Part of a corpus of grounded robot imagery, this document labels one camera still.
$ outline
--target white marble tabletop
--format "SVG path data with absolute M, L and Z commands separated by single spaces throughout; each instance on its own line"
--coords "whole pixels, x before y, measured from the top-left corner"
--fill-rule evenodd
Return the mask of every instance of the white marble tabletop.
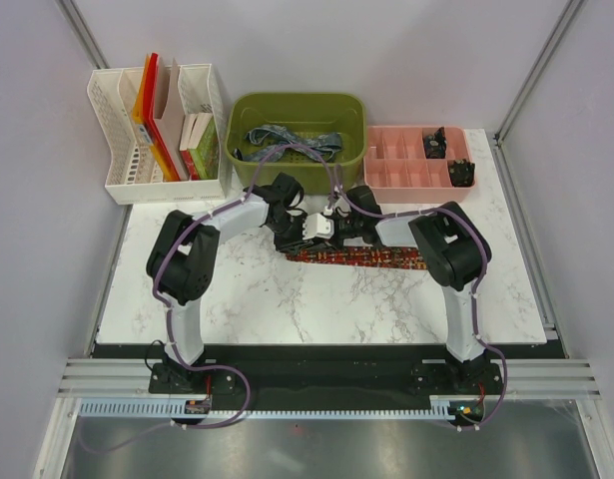
M 508 206 L 483 130 L 467 130 L 477 165 L 476 189 L 461 203 L 488 240 L 493 259 L 480 287 L 484 338 L 496 343 L 545 342 Z M 307 199 L 314 212 L 323 198 Z M 99 344 L 165 339 L 164 307 L 151 296 L 147 258 L 173 209 L 204 211 L 216 202 L 135 205 L 129 219 Z M 385 205 L 386 213 L 421 205 Z M 428 272 L 287 261 L 265 228 L 222 245 L 214 279 L 203 296 L 207 343 L 442 343 L 446 312 Z

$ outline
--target red patterned strap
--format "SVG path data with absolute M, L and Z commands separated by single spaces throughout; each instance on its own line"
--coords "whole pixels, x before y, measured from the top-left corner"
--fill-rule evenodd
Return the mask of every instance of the red patterned strap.
M 372 247 L 347 246 L 340 251 L 302 251 L 299 254 L 287 254 L 287 259 L 289 261 L 313 262 L 317 264 L 426 269 L 426 263 L 415 247 L 375 249 Z

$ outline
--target red wire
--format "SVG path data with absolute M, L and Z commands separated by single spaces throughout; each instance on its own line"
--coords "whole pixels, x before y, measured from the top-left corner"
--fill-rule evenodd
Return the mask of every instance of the red wire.
M 475 404 L 475 407 L 479 406 L 482 402 L 484 402 L 484 398 L 486 397 L 486 390 L 484 389 L 484 384 L 480 382 L 478 383 L 478 385 L 479 385 L 479 399 L 477 401 L 477 404 Z

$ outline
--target metal frame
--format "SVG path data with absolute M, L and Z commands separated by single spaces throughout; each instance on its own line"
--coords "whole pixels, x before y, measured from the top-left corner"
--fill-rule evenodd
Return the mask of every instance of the metal frame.
M 129 224 L 129 218 L 131 217 L 132 206 L 123 207 L 122 218 L 120 221 L 120 227 L 116 231 L 116 238 L 114 241 L 114 248 L 109 256 L 109 267 L 107 268 L 107 276 L 105 277 L 105 283 L 100 291 L 98 298 L 96 299 L 96 305 L 94 306 L 94 314 L 91 318 L 90 327 L 87 337 L 89 338 L 85 344 L 83 350 L 84 356 L 89 356 L 96 343 L 96 336 L 100 329 L 100 323 L 103 320 L 105 313 L 105 306 L 107 305 L 107 299 L 109 298 L 109 291 L 114 280 L 114 274 L 116 273 L 116 265 L 118 264 L 118 258 L 122 250 L 123 241 L 125 239 L 125 233 L 127 232 L 127 225 Z
M 508 359 L 507 363 L 506 400 L 600 398 L 599 387 L 586 360 Z M 70 359 L 58 388 L 58 397 L 162 398 L 162 395 L 149 393 L 150 376 L 151 371 L 142 359 Z M 177 394 L 175 397 L 196 399 L 198 395 Z M 435 397 L 473 399 L 472 396 L 458 395 Z
M 74 0 L 56 0 L 56 2 L 95 68 L 109 68 L 103 52 Z M 555 307 L 550 300 L 551 296 L 548 294 L 543 278 L 529 222 L 522 211 L 520 198 L 512 182 L 512 172 L 504 154 L 503 141 L 584 4 L 585 0 L 568 0 L 499 129 L 495 135 L 489 136 L 502 188 L 509 204 L 540 313 L 544 319 L 544 328 L 547 334 L 555 337 L 557 334 Z M 86 354 L 91 353 L 94 344 L 129 215 L 130 210 L 127 209 L 119 232 L 118 244 L 112 254 L 107 283 L 97 303 L 95 320 L 92 321 L 91 342 L 86 348 Z M 129 401 L 133 399 L 139 399 L 142 402 L 156 401 L 158 398 L 147 392 L 149 378 L 150 372 L 141 360 L 70 360 L 60 384 L 58 398 L 33 477 L 60 477 L 82 398 L 104 396 Z M 614 439 L 609 434 L 610 425 L 605 419 L 605 414 L 602 413 L 603 402 L 587 361 L 509 360 L 508 381 L 508 394 L 505 400 L 543 401 L 558 398 L 577 401 L 600 477 L 614 478 Z M 458 396 L 445 396 L 444 398 L 462 399 Z
M 546 43 L 542 47 L 541 52 L 539 52 L 539 55 L 531 67 L 530 72 L 528 72 L 528 76 L 526 77 L 526 80 L 524 80 L 522 88 L 519 89 L 519 93 L 517 93 L 517 96 L 515 97 L 515 100 L 513 100 L 508 113 L 504 117 L 504 120 L 502 120 L 502 124 L 497 130 L 495 137 L 500 143 L 503 142 L 508 136 L 510 129 L 513 127 L 513 123 L 515 123 L 517 115 L 519 115 L 519 112 L 524 107 L 526 100 L 533 92 L 535 85 L 537 85 L 542 73 L 544 73 L 544 70 L 552 60 L 553 55 L 557 51 L 557 48 L 562 41 L 562 38 L 564 38 L 564 35 L 573 23 L 573 20 L 575 20 L 581 11 L 584 3 L 586 3 L 586 0 L 568 0 L 564 10 L 559 15 L 559 18 L 557 18 L 557 21 L 555 22 Z
M 488 134 L 488 141 L 491 152 L 493 153 L 493 160 L 497 168 L 502 190 L 504 191 L 504 196 L 508 203 L 510 217 L 517 234 L 520 250 L 524 257 L 524 263 L 528 269 L 528 279 L 533 287 L 537 308 L 544 322 L 544 329 L 553 330 L 553 328 L 556 328 L 558 325 L 555 307 L 550 299 L 552 296 L 549 294 L 548 286 L 544 279 L 544 274 L 542 272 L 543 267 L 541 266 L 541 260 L 539 259 L 537 248 L 535 247 L 535 241 L 528 219 L 524 214 L 521 199 L 512 181 L 512 172 L 507 157 L 504 154 L 504 149 L 500 147 L 493 135 Z M 564 341 L 562 341 L 562 343 L 564 351 L 566 351 L 566 344 Z
M 80 417 L 117 417 L 117 418 L 158 418 L 158 419 L 205 419 L 207 414 L 199 414 L 186 409 L 187 400 L 203 401 L 204 394 L 188 397 L 160 396 L 147 398 L 86 398 L 82 399 L 79 410 Z M 247 411 L 243 418 L 247 419 L 407 419 L 407 420 L 453 420 L 449 414 L 450 403 L 444 399 L 433 399 L 427 409 L 407 409 L 394 411 L 304 411 L 295 414 L 286 411 Z M 213 419 L 228 419 L 238 411 L 212 411 Z
M 72 31 L 76 34 L 76 37 L 78 37 L 80 45 L 83 47 L 83 50 L 94 67 L 97 69 L 109 68 L 105 55 L 103 55 L 94 35 L 85 22 L 85 18 L 82 13 L 80 13 L 80 9 L 73 0 L 56 0 L 56 4 L 61 12 L 63 12 L 63 15 L 65 15 L 65 19 L 71 26 Z

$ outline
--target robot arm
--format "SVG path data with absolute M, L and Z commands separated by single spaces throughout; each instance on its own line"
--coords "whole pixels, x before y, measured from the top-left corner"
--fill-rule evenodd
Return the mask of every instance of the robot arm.
M 335 250 L 346 239 L 362 237 L 373 245 L 416 246 L 428 270 L 442 286 L 448 338 L 446 347 L 459 362 L 471 361 L 483 352 L 473 335 L 470 308 L 470 283 L 481 271 L 481 255 L 467 232 L 450 216 L 397 217 L 379 220 L 351 211 L 347 215 L 292 215 L 291 203 L 302 194 L 300 184 L 280 174 L 270 186 L 255 187 L 241 206 L 215 216 L 197 227 L 187 238 L 188 252 L 176 251 L 159 284 L 159 292 L 170 297 L 173 305 L 172 333 L 179 352 L 188 364 L 204 351 L 200 331 L 200 301 L 213 277 L 218 246 L 251 228 L 266 226 L 274 234 L 279 252 L 301 250 Z M 347 193 L 363 210 L 380 214 L 368 187 L 357 187 Z M 485 246 L 488 260 L 490 248 L 456 203 L 441 207 L 451 210 L 477 232 Z M 172 244 L 196 218 L 179 211 L 171 212 L 163 224 L 147 264 L 147 274 L 156 277 Z M 166 352 L 174 358 L 171 345 Z

